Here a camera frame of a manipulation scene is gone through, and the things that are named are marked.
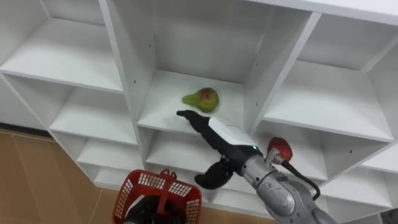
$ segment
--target shelf divider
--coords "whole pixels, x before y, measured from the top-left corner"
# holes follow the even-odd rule
[[[261,122],[320,17],[317,12],[287,8],[275,8],[271,13],[245,87],[244,128],[251,134]]]

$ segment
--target white shelf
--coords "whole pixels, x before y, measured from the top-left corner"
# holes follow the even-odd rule
[[[50,126],[53,131],[137,144],[123,96],[75,88]]]
[[[255,140],[264,155],[267,154],[269,141],[273,137],[284,138],[292,148],[290,163],[304,176],[310,179],[327,180],[325,159],[318,131],[262,121],[257,128]],[[280,165],[276,168],[283,173],[290,171]]]
[[[214,88],[220,97],[220,105],[212,116],[219,115],[242,126],[242,85],[160,70],[153,77],[138,125],[162,131],[196,134],[188,121],[177,116],[176,112],[190,109],[203,114],[196,108],[183,104],[182,98],[205,87]]]
[[[122,93],[105,27],[61,19],[42,24],[0,72]]]
[[[78,162],[115,169],[143,169],[137,147],[97,139],[87,140]]]
[[[199,135],[158,131],[146,162],[204,173],[220,157]]]
[[[231,212],[248,213],[249,215],[260,215],[273,219],[269,215],[264,202],[253,194],[220,189],[215,193],[212,204],[220,205]]]
[[[345,224],[383,224],[380,214],[372,215],[369,217],[362,218],[360,220],[355,220]]]
[[[320,187],[323,196],[381,207],[392,207],[382,175],[355,168]]]
[[[222,188],[256,195],[254,188],[250,186],[250,184],[243,177],[235,173],[231,180],[229,180],[229,182],[226,183]]]
[[[108,167],[101,167],[95,177],[94,184],[97,187],[107,189],[120,190],[124,180],[129,175],[128,170],[112,169]]]
[[[365,73],[315,63],[295,63],[264,120],[394,140]]]
[[[394,144],[389,149],[362,163],[362,167],[398,174],[397,159],[398,145]]]
[[[316,205],[318,205],[318,207],[320,209],[322,209],[325,212],[329,212],[329,208],[328,208],[328,203],[326,201],[325,197],[319,197],[316,201],[315,201]]]
[[[355,19],[398,25],[398,2],[390,0],[249,0]]]

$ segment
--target shelf board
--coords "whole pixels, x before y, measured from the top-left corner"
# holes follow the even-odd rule
[[[75,88],[50,126],[52,131],[137,144],[123,96]]]
[[[105,27],[79,22],[44,22],[0,72],[123,93]]]
[[[394,144],[389,149],[379,153],[378,155],[370,158],[368,161],[362,163],[362,167],[384,172],[391,172],[398,174],[397,166],[398,158],[398,145]]]
[[[264,120],[394,140],[366,73],[315,63],[295,63]]]
[[[78,162],[115,169],[143,169],[137,147],[97,139],[87,140]]]
[[[392,207],[382,175],[355,168],[320,187],[323,196],[352,202]]]
[[[318,131],[262,121],[254,136],[264,154],[267,154],[269,141],[273,137],[286,139],[293,152],[290,163],[310,179],[327,180],[325,159]],[[291,174],[280,165],[275,167],[285,174]]]
[[[95,177],[94,184],[112,190],[120,190],[124,180],[129,175],[128,170],[112,169],[109,167],[101,167]]]
[[[146,162],[204,173],[220,157],[199,135],[158,131]]]
[[[178,110],[199,110],[182,103],[183,96],[205,87],[214,88],[220,97],[215,113],[242,126],[244,88],[242,85],[158,70],[152,80],[138,125],[162,131],[196,134],[189,122],[176,115]]]

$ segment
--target shelving unit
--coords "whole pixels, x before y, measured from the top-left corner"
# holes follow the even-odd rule
[[[96,186],[134,169],[196,185],[220,155],[176,111],[212,87],[211,116],[264,154],[285,138],[338,223],[398,207],[395,3],[98,0],[101,14],[63,20],[18,2],[0,2],[0,77]],[[238,175],[201,191],[204,206],[271,218]]]

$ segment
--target basket handle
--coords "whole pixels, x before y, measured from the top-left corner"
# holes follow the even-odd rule
[[[169,195],[169,189],[170,189],[170,181],[177,180],[177,174],[175,172],[170,173],[169,169],[164,169],[162,172],[160,172],[162,176],[165,177],[168,181],[166,181],[165,186],[162,191],[162,195],[160,196],[160,201],[159,205],[157,207],[157,213],[158,214],[164,214],[164,206],[167,201],[167,196]]]
[[[160,174],[169,176],[169,177],[166,177],[169,180],[177,180],[177,174],[175,172],[170,173],[169,169],[162,170],[162,172],[160,172]]]

